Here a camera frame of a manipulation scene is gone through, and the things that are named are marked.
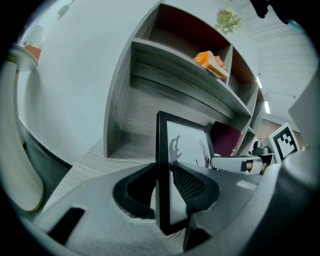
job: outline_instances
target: orange object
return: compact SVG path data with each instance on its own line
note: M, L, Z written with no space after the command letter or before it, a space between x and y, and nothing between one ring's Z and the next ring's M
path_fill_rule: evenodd
M222 67L224 65L223 61L220 59L220 56L214 56L216 63Z
M219 56L217 57L218 57L218 60L223 65L223 62L221 61L220 57ZM217 57L215 57L211 51L205 51L205 52L200 52L193 60L199 63L201 66L206 67L211 71L213 71L218 78L224 79L229 75L218 65L217 59L216 59Z
M24 48L26 48L32 55L36 58L36 60L39 60L41 49L31 46L31 45L25 45Z

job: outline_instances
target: ceiling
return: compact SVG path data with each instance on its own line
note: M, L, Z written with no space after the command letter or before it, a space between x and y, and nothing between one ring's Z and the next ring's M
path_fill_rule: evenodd
M257 16L250 0L234 0L231 5L249 23L256 45L257 70L264 99L271 114L263 118L298 131L288 110L315 74L319 57L308 36L282 23L272 8L264 19Z

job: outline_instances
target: ceiling light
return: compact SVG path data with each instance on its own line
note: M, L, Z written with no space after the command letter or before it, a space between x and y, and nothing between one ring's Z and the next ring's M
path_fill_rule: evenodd
M261 84L261 82L260 82L259 76L256 76L256 81L258 82L259 87L262 88L262 84Z
M265 111L266 111L268 114L270 114L270 108L269 108L269 103L268 103L268 101L265 101L265 102L264 102L264 108L265 108Z

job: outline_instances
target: floor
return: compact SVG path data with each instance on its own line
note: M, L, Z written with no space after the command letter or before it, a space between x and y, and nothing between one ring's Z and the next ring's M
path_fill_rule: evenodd
M45 195L41 207L34 212L21 211L22 215L33 221L41 213L49 197L72 166L62 164L54 159L52 155L42 149L41 145L24 127L22 127L22 133L25 140L25 152L44 184Z

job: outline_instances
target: purple book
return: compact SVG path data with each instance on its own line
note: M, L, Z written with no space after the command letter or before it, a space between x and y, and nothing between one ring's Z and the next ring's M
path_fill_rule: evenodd
M240 130L216 121L210 130L210 137L214 153L230 157L236 153L244 136Z

